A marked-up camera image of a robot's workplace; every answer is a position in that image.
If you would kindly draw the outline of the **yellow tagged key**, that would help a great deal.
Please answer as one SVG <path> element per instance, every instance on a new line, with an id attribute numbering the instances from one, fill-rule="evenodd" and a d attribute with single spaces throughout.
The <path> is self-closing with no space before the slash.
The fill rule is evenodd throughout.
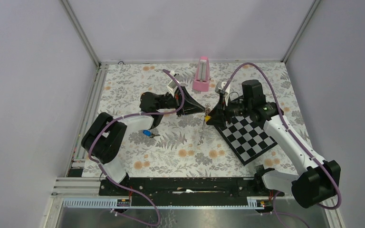
<path id="1" fill-rule="evenodd" d="M 211 119 L 211 117 L 209 115 L 207 115 L 207 116 L 205 116 L 204 121 L 208 122 L 210 119 Z"/>

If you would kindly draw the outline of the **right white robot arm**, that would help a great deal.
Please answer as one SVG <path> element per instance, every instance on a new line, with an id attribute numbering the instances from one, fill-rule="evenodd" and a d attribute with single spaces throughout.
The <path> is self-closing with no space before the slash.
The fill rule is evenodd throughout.
<path id="1" fill-rule="evenodd" d="M 215 91 L 219 100 L 205 117 L 205 123 L 216 127 L 243 163 L 278 145 L 296 169 L 296 174 L 288 174 L 259 167 L 253 183 L 258 195 L 280 191 L 292 195 L 304 208 L 340 196 L 339 164 L 327 161 L 308 146 L 278 105 L 266 101 L 258 80 L 244 81 L 243 94 L 233 100 L 226 82 L 219 82 Z"/>

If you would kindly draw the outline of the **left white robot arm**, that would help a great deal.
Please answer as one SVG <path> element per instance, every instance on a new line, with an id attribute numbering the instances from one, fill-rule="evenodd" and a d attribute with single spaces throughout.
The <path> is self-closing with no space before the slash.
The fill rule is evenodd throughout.
<path id="1" fill-rule="evenodd" d="M 112 179 L 110 189 L 116 195 L 123 195 L 128 191 L 125 180 L 128 174 L 117 156 L 124 138 L 131 133 L 157 127 L 163 118 L 164 114 L 160 112 L 163 109 L 177 116 L 205 111 L 204 106 L 195 101 L 184 86 L 172 94 L 145 92 L 140 97 L 139 107 L 139 113 L 117 118 L 106 112 L 100 113 L 81 141 L 81 146 L 88 152 L 90 160 L 98 164 L 108 179 Z"/>

